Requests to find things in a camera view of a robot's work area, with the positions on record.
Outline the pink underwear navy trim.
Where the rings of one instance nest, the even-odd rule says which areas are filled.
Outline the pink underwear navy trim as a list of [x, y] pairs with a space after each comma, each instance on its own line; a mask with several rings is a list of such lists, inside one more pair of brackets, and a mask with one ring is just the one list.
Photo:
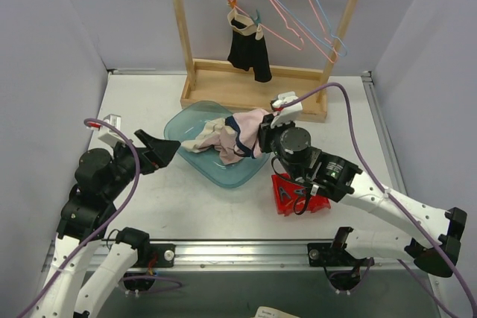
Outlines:
[[243, 158], [258, 159], [262, 156], [259, 146], [259, 128], [266, 116], [274, 114], [265, 109], [253, 109], [249, 112], [236, 112], [225, 118], [225, 125], [235, 133], [234, 154]]

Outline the beige pink underwear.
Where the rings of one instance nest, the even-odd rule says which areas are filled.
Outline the beige pink underwear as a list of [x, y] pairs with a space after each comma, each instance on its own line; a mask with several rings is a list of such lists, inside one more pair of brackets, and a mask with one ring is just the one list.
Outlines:
[[213, 148], [224, 165], [231, 165], [243, 159], [236, 154], [236, 138], [237, 132], [226, 125], [225, 118], [216, 118], [208, 121], [194, 139], [183, 141], [181, 147], [190, 153], [201, 153]]

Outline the blue wire hanger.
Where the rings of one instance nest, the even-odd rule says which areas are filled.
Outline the blue wire hanger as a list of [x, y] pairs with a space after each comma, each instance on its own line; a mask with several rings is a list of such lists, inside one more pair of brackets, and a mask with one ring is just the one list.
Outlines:
[[292, 20], [294, 20], [300, 29], [303, 29], [303, 33], [306, 36], [309, 36], [309, 41], [325, 56], [326, 59], [330, 60], [331, 63], [336, 63], [336, 60], [332, 60], [331, 56], [335, 55], [336, 57], [345, 57], [347, 56], [347, 47], [343, 42], [342, 36], [339, 36], [334, 31], [332, 24], [323, 9], [320, 0], [307, 0], [309, 5], [315, 15], [315, 18], [319, 24], [319, 27], [322, 31], [323, 36], [319, 37], [315, 32], [313, 32], [304, 22], [302, 22], [293, 12], [291, 12], [284, 4], [276, 0], [276, 2], [282, 6], [283, 10], [286, 11]]

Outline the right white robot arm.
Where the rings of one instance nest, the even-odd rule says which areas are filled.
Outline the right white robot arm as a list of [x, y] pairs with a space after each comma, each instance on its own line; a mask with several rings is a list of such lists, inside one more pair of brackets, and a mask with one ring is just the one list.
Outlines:
[[324, 197], [361, 209], [396, 228], [395, 232], [339, 228], [330, 247], [335, 263], [395, 258], [411, 260], [433, 276], [455, 275], [467, 223], [464, 210], [428, 206], [383, 185], [358, 165], [313, 147], [307, 130], [294, 122], [281, 124], [274, 114], [266, 115], [259, 125], [259, 146], [274, 154], [285, 169], [285, 180], [302, 187], [305, 203]]

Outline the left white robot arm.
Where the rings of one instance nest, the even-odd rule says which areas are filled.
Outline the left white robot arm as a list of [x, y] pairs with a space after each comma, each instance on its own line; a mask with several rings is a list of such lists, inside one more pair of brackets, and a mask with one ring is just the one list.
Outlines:
[[180, 148], [179, 141], [157, 139], [143, 130], [135, 132], [141, 147], [119, 130], [102, 127], [99, 133], [111, 148], [94, 148], [79, 158], [45, 284], [26, 308], [32, 317], [96, 317], [124, 274], [147, 264], [153, 254], [149, 234], [126, 227], [100, 267], [85, 278], [107, 227], [123, 209], [115, 199], [126, 187], [135, 190], [141, 175], [166, 167]]

